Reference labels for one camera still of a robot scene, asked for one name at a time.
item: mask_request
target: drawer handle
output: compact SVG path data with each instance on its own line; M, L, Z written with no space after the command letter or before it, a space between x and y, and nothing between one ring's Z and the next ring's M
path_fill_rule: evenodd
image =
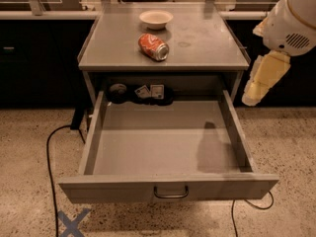
M154 187L154 195L157 198L185 198L189 194L189 187L185 186L185 189L186 189L185 193L181 195L159 195L158 188Z

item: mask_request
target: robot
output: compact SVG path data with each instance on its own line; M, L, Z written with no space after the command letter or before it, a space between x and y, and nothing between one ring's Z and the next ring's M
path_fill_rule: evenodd
M253 33L270 53L258 56L242 102L256 106L290 68L290 58L316 45L316 0L279 0Z

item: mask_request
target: can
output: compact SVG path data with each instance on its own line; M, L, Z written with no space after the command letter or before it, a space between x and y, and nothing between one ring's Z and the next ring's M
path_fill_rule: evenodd
M138 45L144 53L158 61L165 60L169 53L169 46L151 34L143 34L139 37Z

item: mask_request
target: bowl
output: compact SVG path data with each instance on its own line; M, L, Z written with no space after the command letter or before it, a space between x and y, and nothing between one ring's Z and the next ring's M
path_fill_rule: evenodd
M164 29L173 18L174 16L170 12L161 10L146 11L139 15L139 19L151 30Z

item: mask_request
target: speckled floor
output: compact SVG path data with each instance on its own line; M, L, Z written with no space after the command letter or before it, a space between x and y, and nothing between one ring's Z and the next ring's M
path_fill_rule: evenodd
M0 236L54 236L45 144L53 130L71 123L73 113L0 110ZM280 177L271 209L236 201L239 236L316 236L316 108L239 108L237 114L259 170ZM53 136L55 180L76 175L82 149L76 130L65 128ZM59 186L56 197L58 210L70 221L89 209L78 222L87 237L235 236L231 201L72 204ZM253 203L265 206L270 201L266 196ZM62 236L66 228L61 220L59 226Z

